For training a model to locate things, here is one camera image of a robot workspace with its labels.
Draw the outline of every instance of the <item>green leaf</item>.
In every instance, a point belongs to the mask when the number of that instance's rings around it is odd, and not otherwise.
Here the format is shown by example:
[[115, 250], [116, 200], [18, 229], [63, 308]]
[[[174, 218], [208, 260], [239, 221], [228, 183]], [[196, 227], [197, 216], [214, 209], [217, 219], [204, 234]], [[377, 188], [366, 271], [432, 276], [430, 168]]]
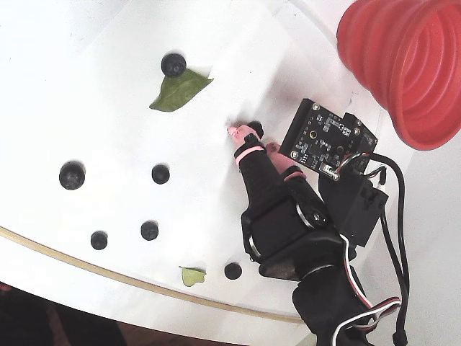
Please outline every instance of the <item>green leaf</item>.
[[205, 275], [207, 274], [201, 269], [197, 268], [183, 268], [182, 269], [182, 282], [187, 287], [191, 287], [196, 283], [204, 283], [205, 282]]
[[212, 79], [186, 68], [181, 76], [164, 78], [160, 95], [149, 108], [162, 112], [174, 112], [188, 103], [211, 82]]

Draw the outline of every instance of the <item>white surface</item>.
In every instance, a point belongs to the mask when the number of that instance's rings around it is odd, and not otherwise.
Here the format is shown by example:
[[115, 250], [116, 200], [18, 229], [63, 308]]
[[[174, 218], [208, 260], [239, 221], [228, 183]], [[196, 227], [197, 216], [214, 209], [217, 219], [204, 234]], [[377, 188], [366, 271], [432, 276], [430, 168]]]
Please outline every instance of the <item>white surface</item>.
[[[243, 252], [246, 192], [225, 129], [260, 120], [265, 140], [281, 141], [309, 97], [336, 114], [355, 113], [377, 131], [377, 152], [406, 168], [413, 151], [337, 56], [334, 34], [350, 2], [2, 2], [0, 224], [152, 283], [295, 315], [295, 283], [260, 277]], [[215, 80], [174, 113], [149, 110], [171, 50]], [[70, 160], [86, 167], [76, 191], [58, 181]], [[162, 186], [151, 179], [157, 163], [170, 167]], [[309, 181], [315, 186], [316, 176]], [[147, 242], [140, 225], [151, 219], [160, 234]], [[96, 230], [109, 234], [100, 252], [89, 243]], [[308, 333], [129, 288], [4, 239], [0, 247], [11, 258], [1, 263], [2, 280], [102, 316], [252, 345], [295, 345]], [[223, 274], [233, 261], [243, 268], [235, 282]], [[180, 265], [206, 269], [205, 283], [185, 288]]]
[[[443, 147], [416, 152], [406, 174], [405, 239], [410, 267], [406, 319], [409, 345], [458, 346], [461, 340], [461, 133]], [[388, 206], [390, 232], [396, 234], [397, 205]], [[364, 289], [378, 301], [398, 295], [398, 282], [380, 230], [366, 259]], [[391, 345], [392, 315], [370, 335], [375, 345]]]

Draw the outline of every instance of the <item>dark floor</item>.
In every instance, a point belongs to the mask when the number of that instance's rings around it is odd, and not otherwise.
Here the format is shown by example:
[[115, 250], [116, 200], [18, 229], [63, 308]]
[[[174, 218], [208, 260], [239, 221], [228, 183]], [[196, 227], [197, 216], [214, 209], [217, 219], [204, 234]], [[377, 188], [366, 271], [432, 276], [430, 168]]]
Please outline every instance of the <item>dark floor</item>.
[[[64, 334], [61, 321], [51, 303], [48, 308], [48, 316], [50, 318], [50, 327], [55, 335], [55, 346], [71, 346]], [[213, 342], [208, 340], [194, 339], [191, 337], [183, 337], [176, 334], [159, 332], [152, 329], [141, 328], [131, 324], [118, 322], [120, 330], [125, 337], [128, 346], [216, 346], [229, 345], [221, 342]]]
[[34, 344], [51, 345], [53, 337], [54, 346], [72, 346], [69, 340], [80, 346], [103, 346], [103, 341], [108, 346], [125, 345], [123, 338], [127, 346], [229, 345], [131, 324], [114, 324], [111, 320], [70, 309], [0, 283], [0, 346], [4, 343], [9, 346], [11, 342], [30, 345], [31, 339], [37, 340], [32, 342]]

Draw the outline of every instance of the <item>black circuit board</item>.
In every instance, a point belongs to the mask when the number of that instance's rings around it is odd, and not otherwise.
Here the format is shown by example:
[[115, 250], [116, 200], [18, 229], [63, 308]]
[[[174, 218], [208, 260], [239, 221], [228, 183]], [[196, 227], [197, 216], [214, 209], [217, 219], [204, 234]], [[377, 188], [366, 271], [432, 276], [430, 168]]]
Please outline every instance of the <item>black circuit board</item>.
[[[304, 99], [296, 112], [279, 152], [313, 171], [333, 178], [351, 154], [371, 153], [377, 138], [353, 114], [343, 118], [319, 104]], [[350, 166], [364, 173], [369, 159], [360, 157]]]

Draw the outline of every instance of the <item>red collapsible bowl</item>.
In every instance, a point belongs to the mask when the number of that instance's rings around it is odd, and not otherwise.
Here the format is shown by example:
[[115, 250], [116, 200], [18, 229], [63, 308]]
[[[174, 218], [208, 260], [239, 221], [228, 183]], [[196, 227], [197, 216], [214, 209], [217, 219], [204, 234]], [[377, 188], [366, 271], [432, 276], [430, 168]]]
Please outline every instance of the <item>red collapsible bowl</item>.
[[461, 0], [358, 0], [338, 28], [341, 60], [418, 150], [461, 128]]

